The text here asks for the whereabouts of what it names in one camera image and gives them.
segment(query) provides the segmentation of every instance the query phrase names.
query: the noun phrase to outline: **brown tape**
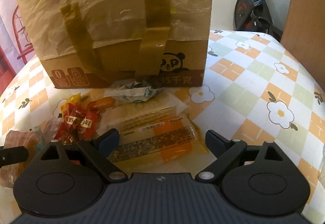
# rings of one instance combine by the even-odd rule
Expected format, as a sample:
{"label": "brown tape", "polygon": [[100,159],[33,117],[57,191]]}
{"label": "brown tape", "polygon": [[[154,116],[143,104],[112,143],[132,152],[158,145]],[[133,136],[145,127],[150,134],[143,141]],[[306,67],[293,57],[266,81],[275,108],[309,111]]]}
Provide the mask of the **brown tape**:
{"label": "brown tape", "polygon": [[144,0],[147,29],[140,44],[135,76],[158,75],[170,32],[170,0]]}
{"label": "brown tape", "polygon": [[91,73],[103,80],[112,81],[112,77],[118,73],[105,71],[100,58],[93,49],[93,40],[87,31],[86,25],[81,18],[78,3],[69,4],[61,8],[64,24],[69,38],[82,65]]}

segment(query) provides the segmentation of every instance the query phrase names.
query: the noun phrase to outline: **panda logo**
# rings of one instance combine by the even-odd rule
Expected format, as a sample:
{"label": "panda logo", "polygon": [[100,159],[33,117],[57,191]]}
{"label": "panda logo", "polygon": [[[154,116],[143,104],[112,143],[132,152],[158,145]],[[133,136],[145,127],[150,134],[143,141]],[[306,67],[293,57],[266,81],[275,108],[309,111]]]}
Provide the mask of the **panda logo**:
{"label": "panda logo", "polygon": [[181,71],[188,71],[187,68],[183,67],[184,59],[185,55],[183,53],[164,53],[161,61],[160,72],[179,73]]}

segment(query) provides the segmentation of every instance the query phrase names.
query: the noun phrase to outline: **exercise bike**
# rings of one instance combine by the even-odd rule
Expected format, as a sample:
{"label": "exercise bike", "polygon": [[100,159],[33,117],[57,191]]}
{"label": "exercise bike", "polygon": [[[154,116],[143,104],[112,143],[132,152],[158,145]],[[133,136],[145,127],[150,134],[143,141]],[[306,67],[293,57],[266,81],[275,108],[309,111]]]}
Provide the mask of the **exercise bike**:
{"label": "exercise bike", "polygon": [[234,21],[236,31],[261,32],[281,40],[283,32],[274,26],[266,0],[237,0]]}

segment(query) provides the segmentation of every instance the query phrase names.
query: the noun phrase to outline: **checkered tablecloth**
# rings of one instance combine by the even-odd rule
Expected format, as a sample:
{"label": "checkered tablecloth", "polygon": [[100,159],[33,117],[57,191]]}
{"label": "checkered tablecloth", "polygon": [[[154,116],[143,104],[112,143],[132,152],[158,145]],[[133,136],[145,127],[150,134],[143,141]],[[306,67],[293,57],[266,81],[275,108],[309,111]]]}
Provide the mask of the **checkered tablecloth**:
{"label": "checkered tablecloth", "polygon": [[[33,58],[0,97],[0,144],[11,128],[43,126],[64,99],[88,91],[55,89]],[[303,214],[315,224],[325,221],[325,190],[317,179],[325,142],[324,94],[274,38],[211,31],[204,85],[167,91],[188,106],[184,112],[202,131],[213,129],[227,139],[254,145],[275,141],[310,184]],[[213,160],[212,154],[189,154],[150,172],[199,172]],[[0,223],[9,223],[19,213],[12,190],[0,188]]]}

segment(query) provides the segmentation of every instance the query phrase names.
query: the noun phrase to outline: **cardboard box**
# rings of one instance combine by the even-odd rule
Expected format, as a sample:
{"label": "cardboard box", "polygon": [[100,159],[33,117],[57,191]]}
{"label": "cardboard box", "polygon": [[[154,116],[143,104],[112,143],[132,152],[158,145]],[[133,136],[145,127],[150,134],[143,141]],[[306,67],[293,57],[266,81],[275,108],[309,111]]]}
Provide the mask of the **cardboard box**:
{"label": "cardboard box", "polygon": [[212,0],[18,0],[56,88],[152,76],[201,86]]}

